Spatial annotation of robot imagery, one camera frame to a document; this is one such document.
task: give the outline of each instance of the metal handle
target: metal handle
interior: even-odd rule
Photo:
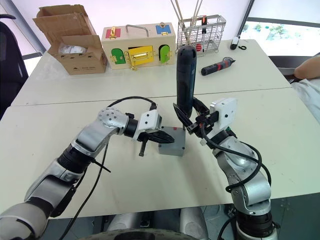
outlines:
[[[128,32],[128,27],[133,27],[133,28],[137,28],[137,29],[144,29],[146,31],[146,36],[149,37],[148,29],[143,26],[136,26],[136,25],[127,24],[127,25],[125,25],[126,32]]]

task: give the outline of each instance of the open cardboard box flap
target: open cardboard box flap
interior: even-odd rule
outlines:
[[[51,45],[61,42],[62,36],[96,34],[82,5],[44,6],[39,9],[33,21]]]
[[[59,53],[60,41],[54,42],[48,53],[57,58],[59,55],[68,55],[69,57],[78,58],[79,53]],[[102,56],[102,46],[98,35],[77,35],[77,36],[63,36],[62,43],[65,45],[80,46],[87,49],[86,53],[81,56],[93,55],[97,60]],[[65,62],[68,58],[59,58],[59,62]]]

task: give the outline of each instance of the cardboard box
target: cardboard box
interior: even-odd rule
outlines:
[[[59,53],[61,42],[65,45],[84,47],[87,51],[85,53]],[[70,75],[105,72],[107,58],[98,35],[62,36],[61,42],[54,42],[48,53],[57,59]]]
[[[62,42],[62,36],[96,35],[82,5],[57,5],[39,8],[33,21],[50,44]]]
[[[82,5],[44,6],[34,18],[35,24],[51,44],[48,53],[55,57],[70,75],[104,73],[107,58]],[[80,46],[85,53],[59,53],[61,43]]]

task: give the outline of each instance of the black screwdriver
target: black screwdriver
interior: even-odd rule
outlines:
[[[217,71],[220,71],[222,69],[226,69],[231,66],[232,63],[234,63],[236,60],[233,60],[231,57],[225,57],[223,61],[217,62],[213,65],[206,66],[201,69],[202,76],[206,76],[208,74],[215,73]]]

